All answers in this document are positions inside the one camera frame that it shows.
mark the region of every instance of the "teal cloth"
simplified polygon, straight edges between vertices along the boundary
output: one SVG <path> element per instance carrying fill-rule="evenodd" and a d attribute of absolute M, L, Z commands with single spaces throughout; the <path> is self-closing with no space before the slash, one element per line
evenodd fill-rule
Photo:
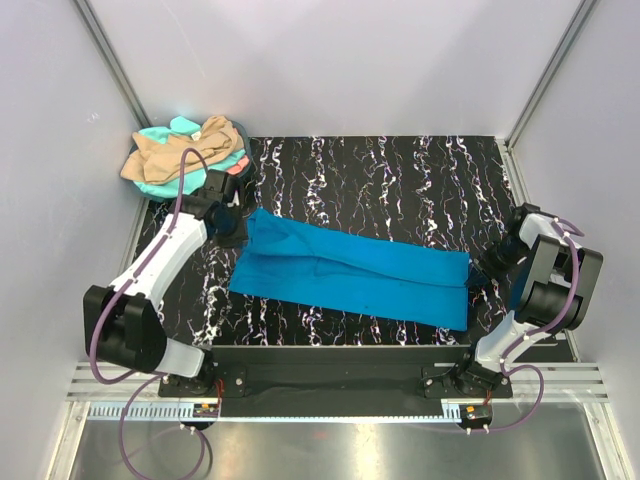
<path fill-rule="evenodd" d="M 191 120 L 184 117 L 176 117 L 169 123 L 169 127 L 149 127 L 143 128 L 140 130 L 140 134 L 144 135 L 151 140 L 154 140 L 158 143 L 167 143 L 169 139 L 169 135 L 193 135 L 197 131 L 200 130 L 200 125 Z M 246 151 L 244 149 L 238 150 L 237 152 L 232 153 L 223 161 L 218 162 L 214 165 L 209 165 L 207 170 L 220 170 L 227 171 L 231 167 L 233 167 L 236 163 L 242 159 L 246 155 Z M 190 195 L 195 192 L 198 188 L 204 185 L 204 180 L 206 175 L 204 175 L 203 170 L 194 170 L 193 172 L 189 172 L 184 176 L 184 189 L 183 193 L 185 195 Z M 156 200 L 158 202 L 162 202 L 169 198 L 176 198 L 178 196 L 178 187 L 180 186 L 180 179 L 174 178 L 170 182 L 167 182 L 163 185 L 148 185 L 144 182 L 133 182 L 136 187 L 140 189 L 140 191 L 151 200 Z"/>
<path fill-rule="evenodd" d="M 232 292 L 467 329 L 469 254 L 375 240 L 258 209 Z"/>
<path fill-rule="evenodd" d="M 167 143 L 169 135 L 193 135 L 200 130 L 200 125 L 184 117 L 176 117 L 169 127 L 143 128 L 138 133 L 158 143 Z"/>

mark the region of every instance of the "pile of clothes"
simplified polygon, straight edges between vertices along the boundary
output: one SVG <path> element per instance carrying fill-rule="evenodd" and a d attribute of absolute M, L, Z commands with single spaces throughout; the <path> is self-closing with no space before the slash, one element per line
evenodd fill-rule
<path fill-rule="evenodd" d="M 171 120 L 169 127 L 144 128 L 133 134 L 135 149 L 127 158 L 120 176 L 133 183 L 153 200 L 178 196 L 180 159 L 185 148 L 193 147 L 205 159 L 209 170 L 242 175 L 250 167 L 246 139 L 223 116 L 209 118 L 202 126 L 184 117 Z M 186 160 L 184 193 L 189 195 L 204 185 L 206 173 L 195 155 Z"/>

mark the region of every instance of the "beige cloth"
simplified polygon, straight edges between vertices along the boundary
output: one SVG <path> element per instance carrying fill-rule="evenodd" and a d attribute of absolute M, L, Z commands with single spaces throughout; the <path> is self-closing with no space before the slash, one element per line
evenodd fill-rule
<path fill-rule="evenodd" d="M 169 135 L 167 143 L 158 143 L 139 133 L 133 134 L 138 150 L 129 155 L 120 176 L 149 185 L 163 185 L 180 176 L 180 159 L 187 147 L 198 150 L 207 165 L 221 162 L 229 154 L 244 148 L 242 137 L 229 120 L 222 116 L 209 118 L 200 129 L 200 138 L 187 135 Z M 202 168 L 198 157 L 187 156 L 185 173 Z"/>

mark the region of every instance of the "fabric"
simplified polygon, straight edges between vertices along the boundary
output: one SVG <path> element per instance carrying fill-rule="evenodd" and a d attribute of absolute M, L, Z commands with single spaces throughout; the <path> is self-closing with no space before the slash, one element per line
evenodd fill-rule
<path fill-rule="evenodd" d="M 180 159 L 185 148 L 198 150 L 207 165 L 219 163 L 244 148 L 242 137 L 222 116 L 209 118 L 202 125 L 197 140 L 189 135 L 168 135 L 166 143 L 160 143 L 138 132 L 133 134 L 133 139 L 138 150 L 129 155 L 120 175 L 149 185 L 162 185 L 179 176 Z M 195 155 L 189 155 L 185 173 L 198 170 L 201 165 Z"/>
<path fill-rule="evenodd" d="M 244 149 L 238 150 L 237 152 L 232 153 L 227 158 L 219 163 L 215 163 L 210 165 L 207 170 L 220 170 L 229 172 L 231 175 L 237 175 L 242 172 L 243 168 L 240 168 L 238 173 L 236 172 L 236 167 L 244 165 L 246 167 L 249 165 L 249 159 L 245 155 Z M 183 193 L 185 195 L 190 195 L 195 192 L 198 188 L 204 185 L 204 181 L 206 175 L 203 173 L 204 169 L 200 168 L 199 170 L 195 170 L 193 172 L 187 173 L 184 176 L 184 187 Z M 152 200 L 163 201 L 168 198 L 176 198 L 178 196 L 178 189 L 180 187 L 180 178 L 176 178 L 171 180 L 170 182 L 165 183 L 164 185 L 148 185 L 144 182 L 133 182 L 136 187 L 140 189 L 142 193 L 144 193 L 147 197 L 150 197 Z"/>
<path fill-rule="evenodd" d="M 248 219 L 230 290 L 466 330 L 469 254 L 375 240 L 275 217 Z"/>
<path fill-rule="evenodd" d="M 200 125 L 184 117 L 176 117 L 167 127 L 143 128 L 138 133 L 158 143 L 167 143 L 169 135 L 193 135 L 200 131 Z"/>

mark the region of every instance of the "white wall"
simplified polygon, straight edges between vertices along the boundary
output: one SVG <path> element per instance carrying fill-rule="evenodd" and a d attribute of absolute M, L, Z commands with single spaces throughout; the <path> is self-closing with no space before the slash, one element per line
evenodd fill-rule
<path fill-rule="evenodd" d="M 516 156 L 532 201 L 574 221 L 604 254 L 576 331 L 597 361 L 640 472 L 640 2 L 600 2 L 535 112 Z"/>
<path fill-rule="evenodd" d="M 92 0 L 154 123 L 267 136 L 505 136 L 578 3 Z"/>
<path fill-rule="evenodd" d="M 68 0 L 0 15 L 0 464 L 42 478 L 83 353 L 82 296 L 114 277 L 138 197 L 134 121 Z"/>

